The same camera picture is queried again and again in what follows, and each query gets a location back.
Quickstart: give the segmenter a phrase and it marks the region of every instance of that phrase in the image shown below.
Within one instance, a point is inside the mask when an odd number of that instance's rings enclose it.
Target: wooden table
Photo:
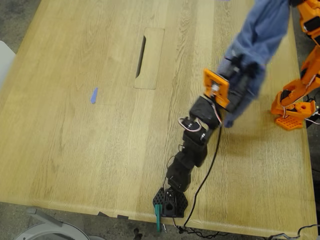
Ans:
[[[155,222],[152,199],[182,143],[177,118],[253,2],[42,0],[0,92],[0,201]],[[285,131],[269,113],[298,76],[290,22],[259,99],[223,129],[189,226],[266,237],[317,222],[306,130]],[[217,133],[192,172],[186,215]]]

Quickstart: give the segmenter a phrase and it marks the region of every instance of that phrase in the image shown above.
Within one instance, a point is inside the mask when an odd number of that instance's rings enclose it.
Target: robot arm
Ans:
[[[320,87],[320,1],[296,0],[291,4],[300,12],[302,31],[314,40],[316,46],[301,67],[301,78],[285,85],[272,103],[271,113],[281,115],[275,122],[287,130],[302,128],[304,120],[316,112],[314,100],[298,101]]]
[[[207,156],[207,143],[214,130],[222,126],[221,108],[232,113],[244,99],[248,84],[254,80],[257,64],[249,64],[241,69],[242,56],[231,59],[231,65],[222,74],[204,69],[204,96],[200,96],[189,111],[189,117],[181,118],[183,132],[181,151],[168,167],[166,178],[168,184],[176,191],[185,192],[191,182],[191,171],[194,166],[200,167]],[[233,74],[241,73],[236,91],[229,90]]]

